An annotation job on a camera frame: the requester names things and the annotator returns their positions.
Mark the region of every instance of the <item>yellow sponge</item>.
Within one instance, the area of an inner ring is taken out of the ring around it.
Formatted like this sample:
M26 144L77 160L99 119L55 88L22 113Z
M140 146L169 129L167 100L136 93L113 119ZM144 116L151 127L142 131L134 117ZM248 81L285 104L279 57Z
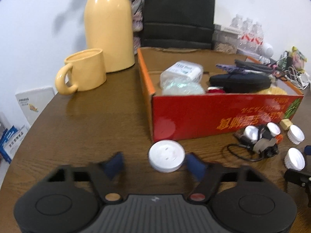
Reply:
M290 126L293 125L293 123L289 119L283 119L280 121L280 125L283 130L289 130Z

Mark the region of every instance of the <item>yellow pitcher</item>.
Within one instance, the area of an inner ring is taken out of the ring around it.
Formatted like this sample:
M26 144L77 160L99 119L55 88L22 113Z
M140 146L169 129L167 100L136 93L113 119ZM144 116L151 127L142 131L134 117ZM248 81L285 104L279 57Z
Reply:
M138 0L135 14L142 3ZM103 50L106 72L134 65L132 9L129 0L88 0L84 12L88 48Z

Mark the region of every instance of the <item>white wall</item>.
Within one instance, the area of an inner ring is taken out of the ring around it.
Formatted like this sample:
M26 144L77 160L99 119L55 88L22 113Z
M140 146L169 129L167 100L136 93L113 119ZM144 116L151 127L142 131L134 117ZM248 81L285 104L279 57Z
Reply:
M64 58L86 48L86 1L0 0L0 113L10 124L27 124L15 93L54 86ZM310 0L216 0L215 23L229 25L237 13L251 17L263 24L273 58L295 45L311 60L310 11Z

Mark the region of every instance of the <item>wooden table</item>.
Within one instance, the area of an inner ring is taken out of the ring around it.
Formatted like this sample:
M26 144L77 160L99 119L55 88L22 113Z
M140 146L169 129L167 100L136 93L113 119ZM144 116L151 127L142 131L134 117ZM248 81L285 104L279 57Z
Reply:
M306 97L293 119L306 135L299 149L311 144L308 128L311 94L309 90L305 93ZM180 143L186 152L195 152L206 161L238 167L245 162L223 149L235 141L232 134L223 134ZM4 179L0 191L0 232L20 232L13 216L16 200L56 166L85 166L88 162L106 160L117 151L122 151L125 157L126 174L121 183L123 195L189 193L194 183L184 168L169 174L151 168L147 158L150 146L137 65L108 74L107 82L95 90L72 96L57 94L30 129ZM283 159L293 146L285 137L279 146L280 155L250 165L284 189L286 169ZM303 188L291 183L288 184L288 193L298 206L291 233L310 232L311 209L307 207L307 194Z

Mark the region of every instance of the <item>red box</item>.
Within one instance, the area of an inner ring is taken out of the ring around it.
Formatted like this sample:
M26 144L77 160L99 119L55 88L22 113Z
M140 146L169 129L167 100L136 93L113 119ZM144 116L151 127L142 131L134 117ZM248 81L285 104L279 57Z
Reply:
M251 59L243 55L223 54L211 50L159 49L138 50L142 91L153 141L181 140L237 131L248 125L279 123L292 118L303 94L289 82L277 81L287 95L205 94L163 96L162 71L180 60L201 64L205 72L201 85L208 87L209 76L223 74L217 63L234 64L234 59Z

